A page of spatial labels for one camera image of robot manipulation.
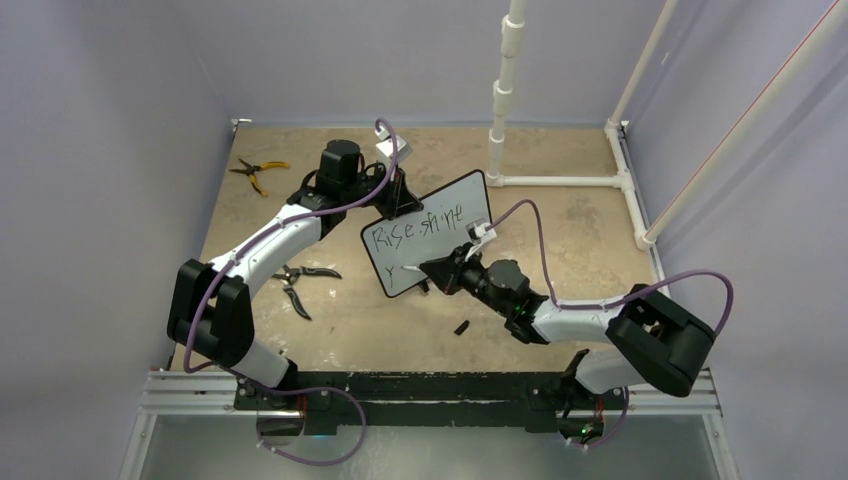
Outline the small black-framed whiteboard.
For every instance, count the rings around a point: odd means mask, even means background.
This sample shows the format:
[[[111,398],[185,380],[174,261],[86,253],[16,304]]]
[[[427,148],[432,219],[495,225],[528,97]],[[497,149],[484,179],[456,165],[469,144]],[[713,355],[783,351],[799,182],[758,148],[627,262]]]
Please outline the small black-framed whiteboard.
[[[425,276],[403,270],[445,257],[471,239],[474,223],[492,220],[485,174],[472,170],[421,198],[423,210],[362,228],[360,238],[385,296],[396,297]]]

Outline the black marker cap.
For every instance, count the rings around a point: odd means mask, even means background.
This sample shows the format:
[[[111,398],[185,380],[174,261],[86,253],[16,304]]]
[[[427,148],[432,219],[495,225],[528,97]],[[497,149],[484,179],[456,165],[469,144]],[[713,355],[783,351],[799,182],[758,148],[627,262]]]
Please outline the black marker cap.
[[[470,321],[464,320],[454,331],[453,333],[457,336],[461,336],[469,327]]]

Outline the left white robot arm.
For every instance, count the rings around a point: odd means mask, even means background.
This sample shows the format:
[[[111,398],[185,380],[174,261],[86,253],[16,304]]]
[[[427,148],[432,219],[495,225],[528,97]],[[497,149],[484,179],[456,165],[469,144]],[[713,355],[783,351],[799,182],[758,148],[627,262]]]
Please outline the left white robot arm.
[[[377,161],[365,164],[357,143],[329,141],[318,169],[262,229],[207,263],[190,259],[180,266],[168,338],[187,355],[198,353],[260,384],[259,395],[272,408],[292,405],[298,367],[257,338],[252,299],[293,257],[323,240],[348,210],[372,206],[384,219],[422,210],[399,166],[410,152],[402,137],[384,133]]]

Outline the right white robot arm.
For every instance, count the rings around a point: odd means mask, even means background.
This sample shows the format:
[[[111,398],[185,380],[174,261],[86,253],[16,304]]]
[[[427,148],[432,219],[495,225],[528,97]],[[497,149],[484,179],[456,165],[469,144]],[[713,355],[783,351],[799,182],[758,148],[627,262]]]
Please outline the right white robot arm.
[[[468,250],[458,247],[417,269],[442,293],[465,291],[497,312],[522,343],[608,344],[579,355],[567,368],[561,392],[569,404],[584,407],[613,388],[642,383],[675,397],[691,393],[717,333],[663,293],[637,284],[624,296],[558,305],[531,288],[516,261],[485,266],[480,254]]]

